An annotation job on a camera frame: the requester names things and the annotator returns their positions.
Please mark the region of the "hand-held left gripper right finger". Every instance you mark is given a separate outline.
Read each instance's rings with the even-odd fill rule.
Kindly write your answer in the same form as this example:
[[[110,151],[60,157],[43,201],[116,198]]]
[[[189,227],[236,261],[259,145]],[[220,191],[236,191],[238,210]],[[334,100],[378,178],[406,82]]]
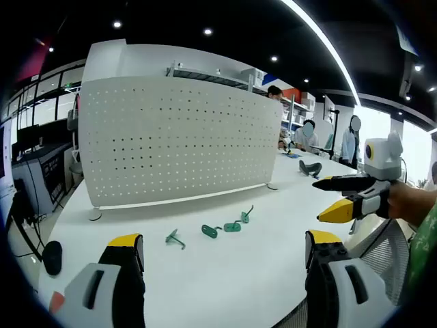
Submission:
[[[330,232],[305,232],[308,327],[382,327],[397,310],[383,279]]]

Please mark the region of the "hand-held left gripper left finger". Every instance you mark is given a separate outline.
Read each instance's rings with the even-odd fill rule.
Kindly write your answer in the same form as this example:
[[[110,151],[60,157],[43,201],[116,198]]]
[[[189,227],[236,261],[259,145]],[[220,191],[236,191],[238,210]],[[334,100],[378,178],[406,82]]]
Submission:
[[[64,290],[63,327],[145,327],[143,235],[119,236]]]

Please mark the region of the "person's left hand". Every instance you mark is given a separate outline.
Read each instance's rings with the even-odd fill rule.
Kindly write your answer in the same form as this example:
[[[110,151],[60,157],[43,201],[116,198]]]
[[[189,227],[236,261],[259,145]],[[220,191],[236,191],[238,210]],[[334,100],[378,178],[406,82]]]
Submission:
[[[49,303],[49,312],[51,314],[56,313],[62,307],[64,302],[65,302],[65,297],[60,292],[55,291],[52,294],[52,297],[51,297],[51,300]]]

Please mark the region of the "person's right hand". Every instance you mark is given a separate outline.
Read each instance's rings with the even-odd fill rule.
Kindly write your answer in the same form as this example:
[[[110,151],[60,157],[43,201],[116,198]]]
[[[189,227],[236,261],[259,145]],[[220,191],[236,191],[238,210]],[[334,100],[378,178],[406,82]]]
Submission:
[[[396,182],[390,186],[388,216],[418,228],[436,203],[436,191],[415,189]]]

